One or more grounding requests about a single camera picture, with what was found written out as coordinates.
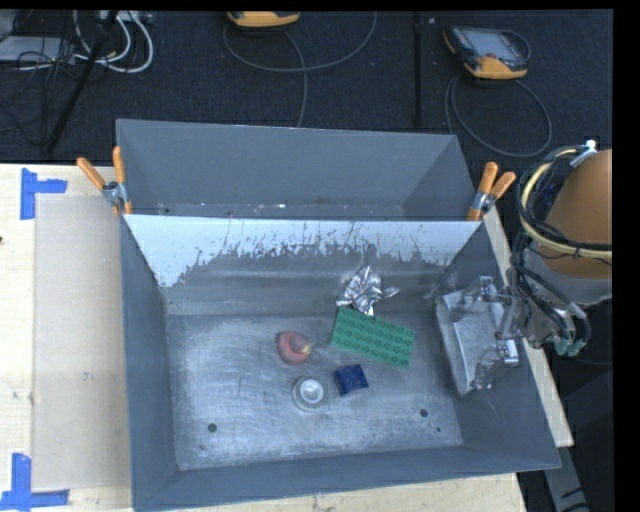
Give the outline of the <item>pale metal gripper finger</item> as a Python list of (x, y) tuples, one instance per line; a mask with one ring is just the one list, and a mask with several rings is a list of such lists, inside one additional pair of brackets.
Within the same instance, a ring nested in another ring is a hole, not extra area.
[(481, 352), (475, 365), (471, 388), (489, 390), (500, 375), (519, 365), (520, 356), (516, 341), (498, 340)]
[(441, 297), (450, 320), (462, 320), (467, 315), (485, 313), (490, 304), (499, 301), (494, 280), (487, 275), (480, 275), (466, 287)]

